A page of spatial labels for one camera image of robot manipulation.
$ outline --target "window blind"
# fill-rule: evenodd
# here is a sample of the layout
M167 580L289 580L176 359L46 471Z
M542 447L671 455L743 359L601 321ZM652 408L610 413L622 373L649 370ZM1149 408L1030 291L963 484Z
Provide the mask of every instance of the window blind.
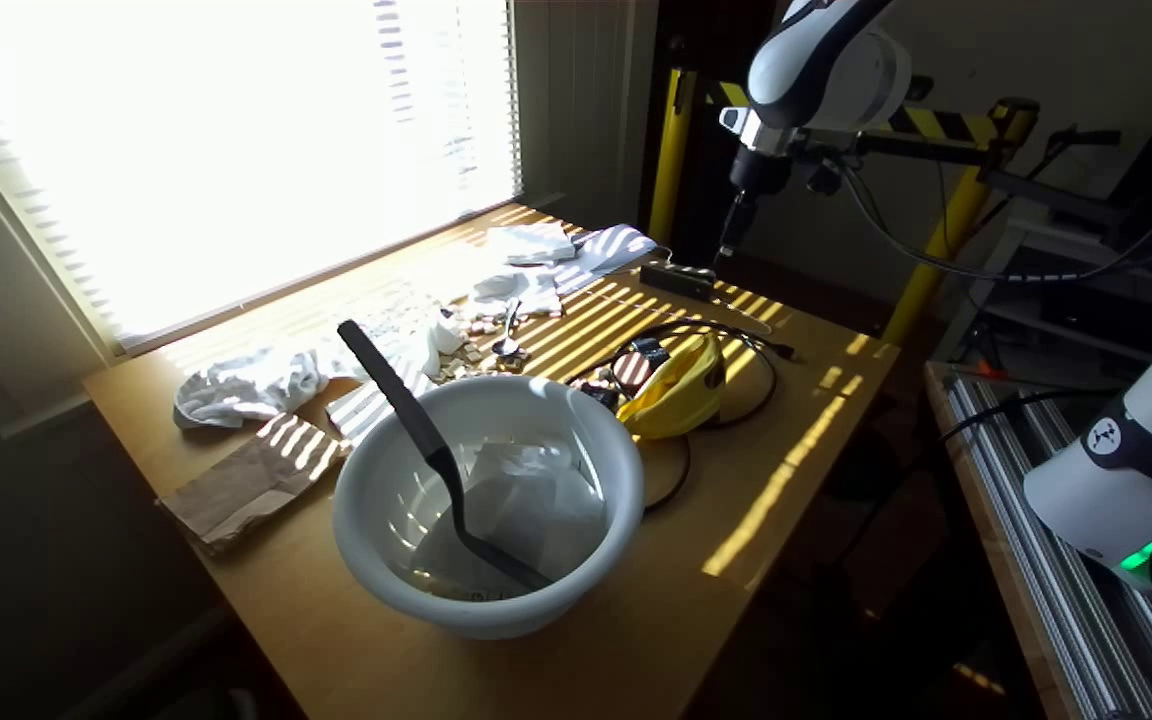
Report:
M517 194L511 0L0 0L0 196L112 348Z

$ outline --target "banana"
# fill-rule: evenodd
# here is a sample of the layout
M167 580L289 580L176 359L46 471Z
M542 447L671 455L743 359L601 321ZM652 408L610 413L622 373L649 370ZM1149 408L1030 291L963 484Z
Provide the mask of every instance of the banana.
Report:
M689 336L649 384L619 403L614 419L640 440L689 436L721 413L725 375L714 336Z

